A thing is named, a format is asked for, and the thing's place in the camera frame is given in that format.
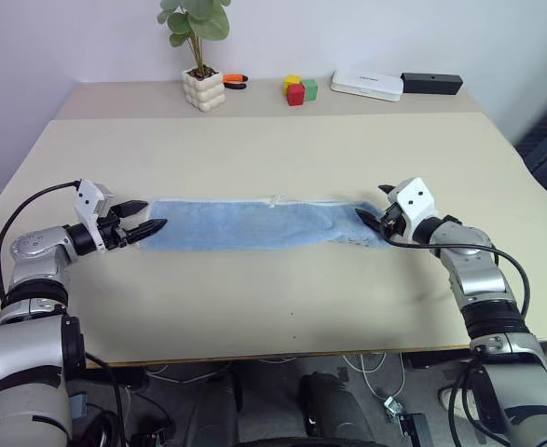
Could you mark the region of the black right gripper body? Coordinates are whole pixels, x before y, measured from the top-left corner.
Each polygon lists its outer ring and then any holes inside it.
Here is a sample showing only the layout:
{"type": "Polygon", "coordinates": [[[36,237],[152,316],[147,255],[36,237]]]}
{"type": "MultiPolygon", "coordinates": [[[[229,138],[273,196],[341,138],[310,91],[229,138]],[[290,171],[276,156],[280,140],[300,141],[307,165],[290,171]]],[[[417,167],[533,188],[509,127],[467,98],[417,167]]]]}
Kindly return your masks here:
{"type": "Polygon", "coordinates": [[[391,200],[380,220],[380,234],[385,241],[412,240],[412,219],[396,200],[391,200]]]}

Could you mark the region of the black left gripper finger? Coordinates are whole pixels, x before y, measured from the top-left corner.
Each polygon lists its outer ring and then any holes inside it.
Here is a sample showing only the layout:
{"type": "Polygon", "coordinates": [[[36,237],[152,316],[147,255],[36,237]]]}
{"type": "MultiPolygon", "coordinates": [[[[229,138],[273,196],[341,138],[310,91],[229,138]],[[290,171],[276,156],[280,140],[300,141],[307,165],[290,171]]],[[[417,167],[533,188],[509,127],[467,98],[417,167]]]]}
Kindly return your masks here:
{"type": "Polygon", "coordinates": [[[140,223],[138,226],[125,231],[126,241],[128,243],[136,243],[151,237],[163,228],[167,222],[167,219],[150,219],[144,223],[140,223]]]}
{"type": "Polygon", "coordinates": [[[144,210],[148,203],[143,200],[128,200],[113,206],[113,213],[117,217],[130,217],[144,210]]]}

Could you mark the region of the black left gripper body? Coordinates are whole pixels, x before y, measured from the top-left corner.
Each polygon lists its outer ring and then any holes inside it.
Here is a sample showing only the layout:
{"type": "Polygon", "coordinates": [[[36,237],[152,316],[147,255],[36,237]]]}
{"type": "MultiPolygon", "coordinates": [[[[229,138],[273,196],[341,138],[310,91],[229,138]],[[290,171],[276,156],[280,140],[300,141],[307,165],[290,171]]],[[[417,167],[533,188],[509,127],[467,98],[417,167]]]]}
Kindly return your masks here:
{"type": "Polygon", "coordinates": [[[97,229],[107,251],[128,245],[127,233],[120,226],[120,218],[113,210],[107,211],[104,217],[97,220],[97,229]]]}

